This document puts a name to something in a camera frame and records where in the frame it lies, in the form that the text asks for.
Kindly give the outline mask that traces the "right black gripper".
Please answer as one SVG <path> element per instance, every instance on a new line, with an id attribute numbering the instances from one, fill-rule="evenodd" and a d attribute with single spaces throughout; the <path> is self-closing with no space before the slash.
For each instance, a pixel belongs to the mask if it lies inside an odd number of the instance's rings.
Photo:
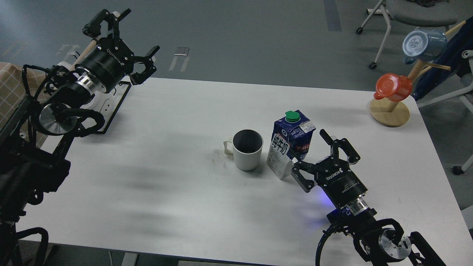
<path id="1" fill-rule="evenodd" d="M 350 165 L 357 164 L 361 156 L 346 138 L 333 139 L 324 129 L 319 134 L 330 146 L 330 156 L 318 163 L 294 162 L 291 176 L 304 192 L 319 185 L 333 205 L 342 208 L 368 191 L 350 169 Z M 347 155 L 346 161 L 339 158 L 340 149 Z"/>

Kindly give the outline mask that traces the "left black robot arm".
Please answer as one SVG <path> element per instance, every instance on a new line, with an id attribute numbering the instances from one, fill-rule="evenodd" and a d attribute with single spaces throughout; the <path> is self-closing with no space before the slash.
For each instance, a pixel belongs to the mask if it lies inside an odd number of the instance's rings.
<path id="1" fill-rule="evenodd" d="M 156 72 L 158 45 L 137 56 L 120 37 L 119 24 L 130 12 L 99 11 L 82 29 L 92 42 L 71 66 L 22 67 L 25 96 L 1 129 L 1 228 L 13 228 L 27 204 L 57 191 L 69 174 L 65 157 L 76 137 L 106 126 L 104 114 L 84 106 L 124 77 L 139 85 Z"/>

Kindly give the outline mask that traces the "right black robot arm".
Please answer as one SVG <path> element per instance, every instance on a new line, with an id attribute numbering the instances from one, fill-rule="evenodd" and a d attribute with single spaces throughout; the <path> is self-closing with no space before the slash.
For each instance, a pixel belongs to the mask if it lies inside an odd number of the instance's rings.
<path id="1" fill-rule="evenodd" d="M 353 238 L 353 246 L 360 257 L 374 266 L 387 266 L 404 259 L 414 266 L 444 266 L 444 261 L 417 231 L 409 235 L 395 219 L 377 220 L 376 210 L 364 200 L 367 188 L 350 166 L 360 155 L 346 139 L 333 139 L 325 130 L 321 137 L 330 146 L 330 155 L 312 164 L 302 160 L 294 148 L 291 175 L 304 192 L 319 186 L 336 207 L 327 215 L 330 226 L 318 242 L 315 265 L 321 262 L 321 253 L 332 234 L 341 232 Z"/>

